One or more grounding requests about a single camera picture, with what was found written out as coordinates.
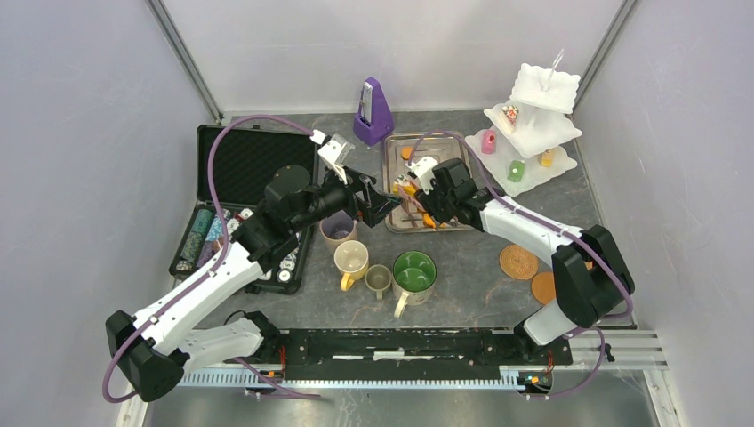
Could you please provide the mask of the pink cake piece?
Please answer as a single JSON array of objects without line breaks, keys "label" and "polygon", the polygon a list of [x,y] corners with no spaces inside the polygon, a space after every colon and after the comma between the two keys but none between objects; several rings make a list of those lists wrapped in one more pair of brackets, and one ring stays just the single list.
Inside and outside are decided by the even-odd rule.
[{"label": "pink cake piece", "polygon": [[492,155],[496,151],[496,132],[493,129],[486,130],[482,135],[481,152],[485,155]]}]

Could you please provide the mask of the layered strawberry cake slice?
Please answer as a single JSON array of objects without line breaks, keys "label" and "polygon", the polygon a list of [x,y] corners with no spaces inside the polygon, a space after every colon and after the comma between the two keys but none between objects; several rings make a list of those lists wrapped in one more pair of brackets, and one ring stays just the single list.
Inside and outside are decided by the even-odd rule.
[{"label": "layered strawberry cake slice", "polygon": [[501,107],[501,121],[509,133],[514,133],[517,128],[519,109],[516,105],[505,104]]}]

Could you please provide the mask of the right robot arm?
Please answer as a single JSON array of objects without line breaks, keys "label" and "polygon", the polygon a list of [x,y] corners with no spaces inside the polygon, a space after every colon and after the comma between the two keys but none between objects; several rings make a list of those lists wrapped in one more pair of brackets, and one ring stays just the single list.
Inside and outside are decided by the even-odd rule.
[{"label": "right robot arm", "polygon": [[583,230],[555,222],[492,187],[479,188],[459,158],[438,163],[423,157],[408,168],[419,184],[418,202],[435,221],[455,219],[508,240],[551,268],[555,300],[515,328],[513,349],[520,360],[539,361],[551,342],[615,318],[620,304],[625,304],[626,315],[632,311],[635,284],[606,228]]}]

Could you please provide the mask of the pink steel tongs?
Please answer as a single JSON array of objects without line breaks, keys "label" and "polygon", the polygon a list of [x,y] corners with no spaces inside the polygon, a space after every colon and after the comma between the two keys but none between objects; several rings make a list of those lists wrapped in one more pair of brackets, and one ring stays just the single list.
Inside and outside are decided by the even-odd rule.
[{"label": "pink steel tongs", "polygon": [[415,228],[427,228],[422,222],[422,215],[425,213],[421,207],[421,204],[415,198],[403,199],[403,209],[406,213],[407,220]]}]

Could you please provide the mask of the green swirl roll cake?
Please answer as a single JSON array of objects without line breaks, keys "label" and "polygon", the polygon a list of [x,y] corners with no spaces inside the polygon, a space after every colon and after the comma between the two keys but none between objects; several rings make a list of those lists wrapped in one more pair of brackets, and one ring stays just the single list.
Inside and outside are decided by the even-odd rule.
[{"label": "green swirl roll cake", "polygon": [[507,180],[510,182],[521,182],[525,175],[525,162],[513,160],[509,164]]}]

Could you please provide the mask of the yellow rectangular cake bar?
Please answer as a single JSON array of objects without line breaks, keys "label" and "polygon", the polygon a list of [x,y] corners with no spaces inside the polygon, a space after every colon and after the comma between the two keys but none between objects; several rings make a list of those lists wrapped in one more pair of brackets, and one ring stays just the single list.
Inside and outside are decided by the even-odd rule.
[{"label": "yellow rectangular cake bar", "polygon": [[548,149],[548,150],[543,151],[540,154],[540,164],[541,164],[541,166],[545,167],[545,168],[552,167],[553,162],[554,162],[554,156],[555,156],[555,153],[554,153],[553,149]]}]

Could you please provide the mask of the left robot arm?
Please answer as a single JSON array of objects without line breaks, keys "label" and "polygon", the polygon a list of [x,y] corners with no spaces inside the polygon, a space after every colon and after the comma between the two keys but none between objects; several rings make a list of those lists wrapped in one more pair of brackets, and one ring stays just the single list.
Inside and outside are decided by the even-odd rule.
[{"label": "left robot arm", "polygon": [[247,318],[204,331],[194,327],[234,292],[277,267],[298,248],[298,233],[313,224],[340,211],[370,228],[382,222],[400,199],[375,189],[375,181],[345,167],[328,171],[316,186],[305,168],[280,168],[253,215],[225,235],[211,261],[136,314],[118,310],[107,319],[111,360],[101,385],[104,399],[159,399],[188,367],[208,356],[217,361],[248,356],[262,363],[272,360],[279,351],[278,337]]}]

